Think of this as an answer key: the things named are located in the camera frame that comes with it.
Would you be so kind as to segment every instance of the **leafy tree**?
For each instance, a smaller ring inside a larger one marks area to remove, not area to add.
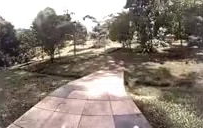
[[[76,55],[76,45],[84,43],[87,38],[87,29],[84,25],[82,25],[80,22],[75,22],[75,31],[73,34],[73,43],[74,43],[74,55]]]
[[[195,4],[184,12],[185,31],[188,36],[199,37],[203,44],[203,3]]]
[[[137,39],[143,52],[153,52],[153,43],[158,17],[165,11],[165,0],[127,0],[125,8],[129,8],[133,16],[133,23],[137,31]]]
[[[101,21],[98,21],[95,17],[86,15],[83,17],[83,20],[90,19],[92,22],[96,23],[97,25],[93,28],[93,32],[91,32],[91,38],[98,39],[96,42],[95,47],[101,46],[101,40],[106,38],[107,35],[107,28],[105,24],[101,25]]]
[[[125,47],[125,43],[127,41],[130,42],[134,34],[130,14],[122,12],[119,16],[114,17],[114,19],[109,28],[109,38],[112,41],[119,41],[123,44],[123,47]]]
[[[0,16],[0,66],[14,63],[18,55],[18,41],[11,23]]]
[[[54,9],[45,8],[39,12],[33,22],[33,29],[37,38],[41,41],[44,51],[54,61],[54,53],[61,42],[66,40],[67,35],[73,33],[74,25],[69,15],[57,15]]]
[[[17,39],[19,41],[19,62],[28,62],[35,56],[35,47],[40,45],[32,29],[18,29]]]

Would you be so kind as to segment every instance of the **paving slab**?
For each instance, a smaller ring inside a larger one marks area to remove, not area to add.
[[[140,114],[140,110],[132,100],[110,101],[113,115]]]
[[[112,115],[109,101],[88,101],[85,104],[83,115]]]
[[[35,107],[55,111],[58,106],[64,102],[63,98],[47,96],[42,101],[37,103]]]
[[[22,128],[40,128],[52,113],[54,112],[33,107],[16,120],[14,124]]]
[[[81,115],[86,100],[65,99],[65,101],[57,108],[57,112]]]
[[[88,92],[86,91],[72,91],[68,97],[68,99],[79,99],[79,100],[86,100],[88,99]]]
[[[151,128],[142,114],[114,116],[115,128]]]
[[[64,85],[8,128],[151,128],[127,95],[122,70],[97,71]]]
[[[81,115],[55,112],[42,128],[77,128]]]
[[[82,116],[79,128],[115,128],[113,116]]]

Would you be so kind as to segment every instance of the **tree canopy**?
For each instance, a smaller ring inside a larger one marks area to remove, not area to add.
[[[38,13],[33,22],[33,29],[52,62],[58,44],[63,42],[67,35],[74,32],[75,27],[70,19],[69,14],[57,15],[54,9],[45,8]]]

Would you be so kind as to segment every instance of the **sky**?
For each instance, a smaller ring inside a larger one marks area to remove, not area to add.
[[[82,22],[90,30],[94,23],[83,21],[85,15],[101,20],[103,17],[122,11],[126,0],[0,0],[0,15],[15,28],[29,28],[38,12],[46,7],[55,9],[57,14],[64,10],[74,12],[73,20]]]

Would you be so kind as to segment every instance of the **stone tile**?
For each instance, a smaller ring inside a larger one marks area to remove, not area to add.
[[[83,115],[112,115],[109,101],[88,101]]]
[[[77,128],[81,115],[55,112],[42,128]]]
[[[116,128],[152,128],[142,114],[114,116]]]
[[[16,120],[14,124],[23,128],[40,128],[52,113],[54,112],[33,107]]]
[[[85,102],[86,100],[65,99],[56,111],[81,115]]]
[[[112,116],[82,116],[79,128],[115,128]]]
[[[127,95],[124,89],[112,89],[109,90],[110,100],[129,100],[130,97]]]
[[[88,93],[89,100],[109,100],[109,95],[107,92],[92,92]]]
[[[48,96],[36,104],[35,107],[55,111],[57,107],[63,102],[63,98]]]
[[[50,96],[53,97],[60,97],[60,98],[66,98],[68,97],[69,93],[72,91],[72,88],[70,87],[60,87],[53,91]]]
[[[85,100],[88,98],[88,92],[86,91],[72,91],[67,98],[69,99],[82,99]]]
[[[132,100],[111,101],[113,115],[127,115],[141,113]]]
[[[21,127],[16,126],[15,124],[11,124],[11,125],[9,125],[7,128],[21,128]]]

